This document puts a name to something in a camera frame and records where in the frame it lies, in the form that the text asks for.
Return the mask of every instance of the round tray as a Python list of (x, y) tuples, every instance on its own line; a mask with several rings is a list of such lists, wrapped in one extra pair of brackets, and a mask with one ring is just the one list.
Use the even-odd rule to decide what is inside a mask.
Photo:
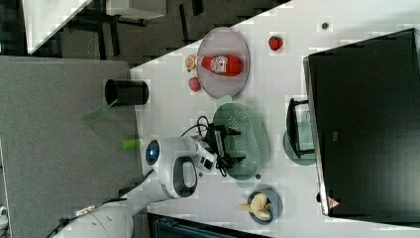
[(227, 136), (226, 152), (232, 157), (245, 158), (226, 173), (233, 179), (251, 179), (268, 159), (268, 136), (259, 115), (247, 107), (232, 102), (225, 96), (218, 100), (218, 109), (213, 116), (215, 126), (224, 125), (241, 132), (238, 136)]
[(198, 78), (207, 94), (214, 98), (235, 96), (244, 87), (250, 72), (250, 53), (240, 34), (229, 28), (214, 29), (204, 38), (197, 55), (199, 57), (234, 55), (244, 63), (244, 70), (234, 77), (218, 75), (198, 66)]

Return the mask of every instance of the small bowl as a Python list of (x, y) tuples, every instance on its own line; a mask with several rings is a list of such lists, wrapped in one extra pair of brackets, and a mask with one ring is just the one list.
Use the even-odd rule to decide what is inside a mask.
[(259, 193), (263, 193), (266, 195), (267, 200), (266, 203), (272, 204), (272, 208), (268, 210), (268, 212), (271, 215), (271, 219), (270, 220), (260, 220), (258, 219), (253, 213), (249, 212), (251, 218), (258, 224), (260, 225), (269, 225), (272, 221), (274, 221), (275, 219), (278, 218), (278, 216), (280, 216), (282, 210), (283, 210), (283, 205), (281, 203), (281, 199), (278, 196), (277, 192), (275, 192), (274, 190), (272, 190), (271, 188), (266, 188), (266, 189), (262, 189), (262, 190), (258, 190), (253, 192), (249, 197), (248, 197), (248, 204), (251, 204), (251, 202), (253, 201), (254, 197), (259, 194)]

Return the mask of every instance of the red apple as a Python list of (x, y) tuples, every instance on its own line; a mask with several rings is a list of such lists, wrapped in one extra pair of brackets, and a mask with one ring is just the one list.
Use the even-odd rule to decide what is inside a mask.
[(283, 46), (283, 40), (280, 37), (270, 37), (268, 45), (273, 51), (277, 51)]
[(200, 81), (198, 80), (198, 77), (191, 77), (188, 81), (189, 88), (193, 90), (194, 92), (197, 92), (201, 89)]

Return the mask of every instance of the gray table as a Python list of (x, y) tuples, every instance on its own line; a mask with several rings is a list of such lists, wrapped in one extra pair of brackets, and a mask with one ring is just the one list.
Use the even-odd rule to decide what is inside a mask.
[(108, 118), (81, 117), (104, 103), (107, 78), (126, 79), (124, 62), (0, 58), (0, 139), (13, 238), (45, 237), (75, 209), (118, 195), (143, 179), (133, 106)]

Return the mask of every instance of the black mug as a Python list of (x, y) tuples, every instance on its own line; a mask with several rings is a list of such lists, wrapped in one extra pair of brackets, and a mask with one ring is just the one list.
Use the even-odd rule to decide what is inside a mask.
[(105, 99), (108, 105), (144, 105), (149, 100), (148, 85), (141, 80), (109, 79), (105, 84)]

